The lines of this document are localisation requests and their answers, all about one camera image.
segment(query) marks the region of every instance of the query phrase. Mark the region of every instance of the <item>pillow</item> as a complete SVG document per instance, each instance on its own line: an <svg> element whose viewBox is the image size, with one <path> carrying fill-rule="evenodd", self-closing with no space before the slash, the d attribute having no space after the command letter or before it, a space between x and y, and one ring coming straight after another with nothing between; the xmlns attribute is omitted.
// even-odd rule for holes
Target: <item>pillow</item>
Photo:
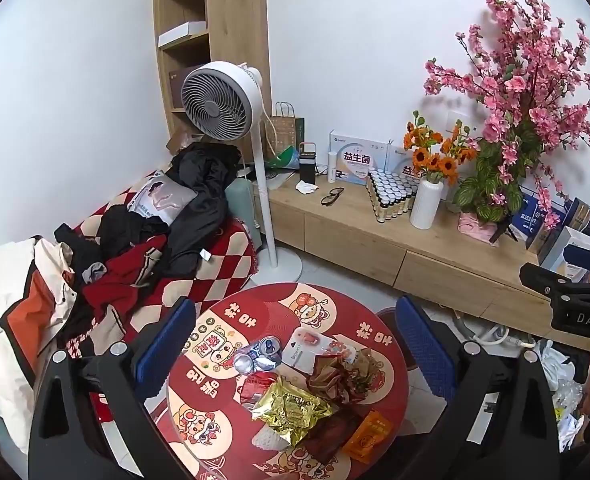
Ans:
<svg viewBox="0 0 590 480"><path fill-rule="evenodd" d="M128 210L144 218L159 216L170 225L184 206L197 196L189 187L177 184L163 171L155 171L128 204Z"/></svg>

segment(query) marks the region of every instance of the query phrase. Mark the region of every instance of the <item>white vase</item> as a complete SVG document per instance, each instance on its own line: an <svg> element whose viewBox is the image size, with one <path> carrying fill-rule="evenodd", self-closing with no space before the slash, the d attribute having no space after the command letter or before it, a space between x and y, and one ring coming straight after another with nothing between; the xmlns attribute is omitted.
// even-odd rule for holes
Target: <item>white vase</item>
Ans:
<svg viewBox="0 0 590 480"><path fill-rule="evenodd" d="M426 177L419 181L417 196L411 211L411 224L418 229L430 229L440 204L444 183L433 184Z"/></svg>

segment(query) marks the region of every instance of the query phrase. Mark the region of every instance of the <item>standing fan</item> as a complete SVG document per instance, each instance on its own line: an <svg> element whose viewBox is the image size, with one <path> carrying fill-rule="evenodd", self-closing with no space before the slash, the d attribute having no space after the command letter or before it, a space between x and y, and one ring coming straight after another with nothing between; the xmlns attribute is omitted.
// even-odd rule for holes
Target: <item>standing fan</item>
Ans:
<svg viewBox="0 0 590 480"><path fill-rule="evenodd" d="M246 64L213 61L188 74L182 86L182 104L188 118L215 140L237 140L251 133L259 200L268 248L259 251L259 271L252 276L257 285L296 282L301 259L293 251L275 248L270 203L264 169L260 119L264 111L262 75Z"/></svg>

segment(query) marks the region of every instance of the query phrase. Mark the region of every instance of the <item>white wall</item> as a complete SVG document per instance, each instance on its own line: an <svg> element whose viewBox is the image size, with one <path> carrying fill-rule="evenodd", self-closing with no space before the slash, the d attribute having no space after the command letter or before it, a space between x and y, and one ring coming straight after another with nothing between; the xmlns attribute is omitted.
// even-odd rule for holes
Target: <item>white wall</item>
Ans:
<svg viewBox="0 0 590 480"><path fill-rule="evenodd" d="M449 90L425 96L424 64L468 71L456 32L471 23L492 28L486 0L267 0L270 81L273 102L291 102L306 118L306 140L326 152L328 133L398 145L406 121L419 109L435 129L446 126L448 110L484 120L483 107ZM576 42L575 18L588 25L585 0L550 0L554 16L566 20ZM590 97L584 89L578 98ZM590 204L590 152L561 154L554 166L571 196Z"/></svg>
<svg viewBox="0 0 590 480"><path fill-rule="evenodd" d="M0 244L52 238L168 160L152 0L0 4Z"/></svg>

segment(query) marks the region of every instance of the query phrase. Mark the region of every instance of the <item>red tablecloth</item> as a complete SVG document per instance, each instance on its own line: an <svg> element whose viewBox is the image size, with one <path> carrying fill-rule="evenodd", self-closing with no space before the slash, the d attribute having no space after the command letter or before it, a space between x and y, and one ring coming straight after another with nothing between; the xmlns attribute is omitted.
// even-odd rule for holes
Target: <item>red tablecloth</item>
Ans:
<svg viewBox="0 0 590 480"><path fill-rule="evenodd" d="M310 294L316 303L295 312L295 300L302 293ZM233 367L233 353L266 335L277 336L285 345L300 325L356 348L372 349L379 362L379 380L354 408L363 416L377 410L393 424L389 439L376 448L373 463L394 439L408 402L408 375L390 330L365 306L334 290L302 283L258 286L233 294L201 314L185 353L172 368L168 402L153 412L174 452L199 480L207 480L208 473L185 446L228 480L259 480L284 472L297 472L302 480L346 480L357 478L368 468L341 451L323 465L301 446L275 452L251 443L264 423L252 420L239 404L240 386L246 377ZM204 340L213 337L218 339L218 349L208 352ZM306 378L298 371L282 364L278 372L291 383L306 387Z"/></svg>

